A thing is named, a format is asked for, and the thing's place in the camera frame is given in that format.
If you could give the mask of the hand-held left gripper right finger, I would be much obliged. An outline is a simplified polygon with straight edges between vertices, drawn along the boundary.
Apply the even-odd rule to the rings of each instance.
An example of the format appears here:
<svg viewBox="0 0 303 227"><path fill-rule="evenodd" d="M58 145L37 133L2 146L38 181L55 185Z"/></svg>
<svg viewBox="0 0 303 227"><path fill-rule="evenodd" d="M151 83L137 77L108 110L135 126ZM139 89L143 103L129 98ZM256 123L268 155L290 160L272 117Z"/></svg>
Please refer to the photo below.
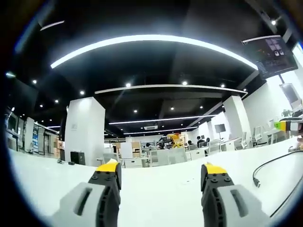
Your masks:
<svg viewBox="0 0 303 227"><path fill-rule="evenodd" d="M265 227L270 222L258 198L219 166L201 166L201 192L205 227Z"/></svg>

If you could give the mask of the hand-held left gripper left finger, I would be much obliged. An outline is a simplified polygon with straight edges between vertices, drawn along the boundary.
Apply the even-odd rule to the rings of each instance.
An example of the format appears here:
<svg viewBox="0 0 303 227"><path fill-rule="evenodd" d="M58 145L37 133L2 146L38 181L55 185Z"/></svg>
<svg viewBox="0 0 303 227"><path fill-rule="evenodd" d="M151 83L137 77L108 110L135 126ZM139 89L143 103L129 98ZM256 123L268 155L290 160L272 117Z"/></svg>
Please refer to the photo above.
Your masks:
<svg viewBox="0 0 303 227"><path fill-rule="evenodd" d="M111 159L100 165L88 182L79 183L61 198L52 226L116 227L121 186L121 164Z"/></svg>

